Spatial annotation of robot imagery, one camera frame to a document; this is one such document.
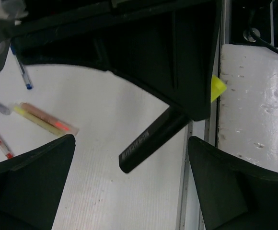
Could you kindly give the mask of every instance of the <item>white tabletop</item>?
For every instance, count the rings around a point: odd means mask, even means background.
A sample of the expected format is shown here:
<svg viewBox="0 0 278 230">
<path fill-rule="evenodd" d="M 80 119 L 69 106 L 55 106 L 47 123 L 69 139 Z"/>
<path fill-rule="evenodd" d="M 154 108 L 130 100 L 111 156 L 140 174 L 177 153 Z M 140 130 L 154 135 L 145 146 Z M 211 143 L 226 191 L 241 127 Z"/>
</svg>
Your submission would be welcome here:
<svg viewBox="0 0 278 230">
<path fill-rule="evenodd" d="M 32 103 L 80 129 L 53 229 L 175 229 L 185 131 L 132 173 L 118 166 L 120 152 L 168 106 L 111 73 L 63 65 L 28 72 L 31 91 L 9 53 L 0 102 Z M 0 114 L 0 134 L 15 155 L 56 138 L 15 113 Z"/>
<path fill-rule="evenodd" d="M 221 79 L 219 148 L 278 172 L 278 54 L 224 45 Z"/>
</svg>

